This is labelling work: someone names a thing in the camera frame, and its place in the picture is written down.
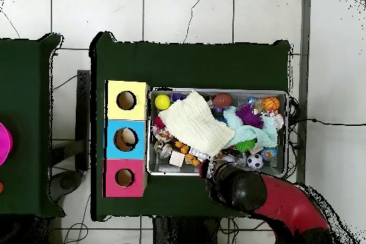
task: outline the dark green table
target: dark green table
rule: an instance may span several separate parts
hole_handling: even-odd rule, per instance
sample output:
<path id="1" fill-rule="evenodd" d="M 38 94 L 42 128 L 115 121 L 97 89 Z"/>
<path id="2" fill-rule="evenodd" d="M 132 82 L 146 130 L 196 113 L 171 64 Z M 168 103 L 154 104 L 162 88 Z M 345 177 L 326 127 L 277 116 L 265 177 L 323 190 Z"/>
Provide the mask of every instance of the dark green table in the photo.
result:
<path id="1" fill-rule="evenodd" d="M 0 122 L 14 146 L 0 166 L 0 214 L 63 216 L 48 196 L 51 167 L 50 58 L 61 36 L 0 39 Z"/>
<path id="2" fill-rule="evenodd" d="M 140 198 L 102 197 L 104 81 L 146 82 L 150 87 L 267 89 L 287 91 L 287 41 L 267 44 L 119 43 L 99 33 L 90 46 L 91 105 L 97 120 L 91 126 L 92 218 L 107 215 L 237 216 L 213 203 L 198 177 L 149 176 Z"/>

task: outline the yellow block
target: yellow block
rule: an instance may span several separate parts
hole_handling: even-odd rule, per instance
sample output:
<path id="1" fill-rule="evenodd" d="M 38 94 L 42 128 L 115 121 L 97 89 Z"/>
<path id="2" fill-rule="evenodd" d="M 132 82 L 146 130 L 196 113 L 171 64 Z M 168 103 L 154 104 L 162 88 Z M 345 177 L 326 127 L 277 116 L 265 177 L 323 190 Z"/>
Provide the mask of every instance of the yellow block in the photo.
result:
<path id="1" fill-rule="evenodd" d="M 145 120 L 148 90 L 149 86 L 144 82 L 108 81 L 108 119 Z M 134 106 L 131 109 L 123 110 L 118 106 L 118 96 L 122 92 L 129 92 L 128 96 L 133 95 Z"/>

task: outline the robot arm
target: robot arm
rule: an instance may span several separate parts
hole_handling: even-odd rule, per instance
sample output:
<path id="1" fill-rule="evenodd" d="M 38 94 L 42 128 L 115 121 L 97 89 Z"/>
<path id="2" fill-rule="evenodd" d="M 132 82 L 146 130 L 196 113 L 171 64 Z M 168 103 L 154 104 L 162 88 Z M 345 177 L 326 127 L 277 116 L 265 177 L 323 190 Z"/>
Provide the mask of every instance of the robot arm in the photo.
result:
<path id="1" fill-rule="evenodd" d="M 205 177 L 208 162 L 200 168 Z M 292 183 L 241 170 L 230 162 L 215 162 L 211 177 L 205 178 L 213 201 L 266 221 L 276 244 L 332 244 L 325 218 Z"/>

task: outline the shape sorter box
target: shape sorter box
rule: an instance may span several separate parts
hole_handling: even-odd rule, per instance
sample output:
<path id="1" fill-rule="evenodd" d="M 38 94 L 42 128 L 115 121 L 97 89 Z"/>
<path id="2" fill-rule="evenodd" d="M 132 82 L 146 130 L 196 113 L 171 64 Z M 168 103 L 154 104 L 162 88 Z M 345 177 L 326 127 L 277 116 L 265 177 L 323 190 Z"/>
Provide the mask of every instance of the shape sorter box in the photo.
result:
<path id="1" fill-rule="evenodd" d="M 116 145 L 117 132 L 121 129 L 129 129 L 134 133 L 136 144 L 127 151 L 119 150 Z M 107 159 L 135 159 L 145 160 L 146 153 L 146 122 L 108 120 L 107 125 Z"/>
<path id="2" fill-rule="evenodd" d="M 148 91 L 144 82 L 108 81 L 108 119 L 146 120 Z"/>
<path id="3" fill-rule="evenodd" d="M 118 172 L 128 170 L 132 174 L 130 185 L 123 187 L 117 182 Z M 107 159 L 106 197 L 142 197 L 147 186 L 144 160 Z"/>

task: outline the soccer ball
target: soccer ball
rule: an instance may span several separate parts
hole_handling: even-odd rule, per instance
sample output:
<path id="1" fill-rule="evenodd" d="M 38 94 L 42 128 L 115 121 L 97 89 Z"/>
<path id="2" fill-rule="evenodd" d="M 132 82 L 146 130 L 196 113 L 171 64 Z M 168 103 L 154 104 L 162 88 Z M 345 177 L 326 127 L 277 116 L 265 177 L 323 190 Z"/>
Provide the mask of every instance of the soccer ball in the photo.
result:
<path id="1" fill-rule="evenodd" d="M 263 158 L 259 154 L 250 155 L 248 157 L 248 166 L 253 170 L 258 170 L 263 166 Z"/>

